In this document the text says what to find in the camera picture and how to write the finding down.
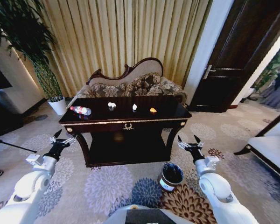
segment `water bottle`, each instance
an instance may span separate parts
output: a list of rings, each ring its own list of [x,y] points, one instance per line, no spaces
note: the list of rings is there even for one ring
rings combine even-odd
[[[89,109],[87,107],[82,107],[82,106],[71,106],[70,110],[74,111],[76,113],[84,114],[84,115],[90,115],[91,114],[91,109]]]

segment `white flower pot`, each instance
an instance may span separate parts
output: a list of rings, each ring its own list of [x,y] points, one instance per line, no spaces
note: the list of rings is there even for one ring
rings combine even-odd
[[[248,91],[247,91],[247,93],[244,95],[244,97],[243,98],[247,98],[248,96],[250,96],[253,92],[255,91],[255,89],[254,88],[250,88],[250,89],[248,89]]]
[[[65,99],[63,98],[62,100],[59,100],[57,102],[48,102],[50,106],[54,109],[54,111],[58,115],[63,115],[66,112],[66,103]]]

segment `small white object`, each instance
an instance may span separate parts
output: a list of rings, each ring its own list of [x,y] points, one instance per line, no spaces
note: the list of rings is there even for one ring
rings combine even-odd
[[[219,158],[216,156],[207,156],[205,158],[205,164],[207,167],[216,169],[217,164],[220,162]]]
[[[108,103],[108,107],[112,107],[112,108],[114,108],[114,107],[116,107],[116,104],[115,104],[115,103],[111,103],[111,102],[109,102],[109,103]]]
[[[30,163],[31,165],[42,165],[43,163],[43,157],[41,155],[37,154],[30,154],[27,158],[26,161]]]
[[[247,93],[244,95],[243,98],[247,98],[248,96],[250,96],[254,92],[254,90],[255,90],[254,88],[248,89]]]

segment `table leg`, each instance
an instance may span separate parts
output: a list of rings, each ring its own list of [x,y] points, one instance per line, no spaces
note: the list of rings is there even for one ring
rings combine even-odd
[[[169,136],[168,136],[168,139],[167,139],[167,144],[166,144],[166,151],[169,153],[169,157],[171,155],[171,149],[172,149],[172,145],[173,145],[173,140],[176,136],[176,134],[179,132],[179,130],[181,130],[183,128],[182,127],[174,127],[172,128]]]
[[[87,142],[81,133],[77,134],[76,139],[82,148],[82,152],[83,152],[84,159],[85,159],[85,164],[86,164],[86,166],[88,166],[90,164],[90,154],[89,154],[89,148],[88,148]]]

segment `floral rug pattern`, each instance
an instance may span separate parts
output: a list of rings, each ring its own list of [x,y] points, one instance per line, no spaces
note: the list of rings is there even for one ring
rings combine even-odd
[[[47,114],[45,120],[31,122],[23,128],[0,136],[11,144],[46,153],[49,136],[62,127],[60,116],[43,104],[32,116]],[[226,178],[238,200],[262,224],[280,224],[280,177],[253,154],[236,156],[250,137],[255,136],[278,113],[254,101],[245,101],[226,113],[194,112],[178,133],[194,143],[194,134],[205,142],[204,155],[217,156],[217,171]],[[162,132],[166,142],[170,129]],[[83,134],[88,144],[91,136]],[[64,131],[60,138],[67,138]],[[0,144],[0,209],[5,206],[15,183],[31,167],[25,162],[29,153]],[[161,190],[157,177],[162,162],[86,168],[78,143],[62,152],[49,189],[43,195],[35,224],[101,224],[117,209],[130,204],[163,208],[197,224],[216,223],[211,205],[200,190],[199,178],[189,152],[174,139],[171,162],[180,166],[184,180],[172,193]]]

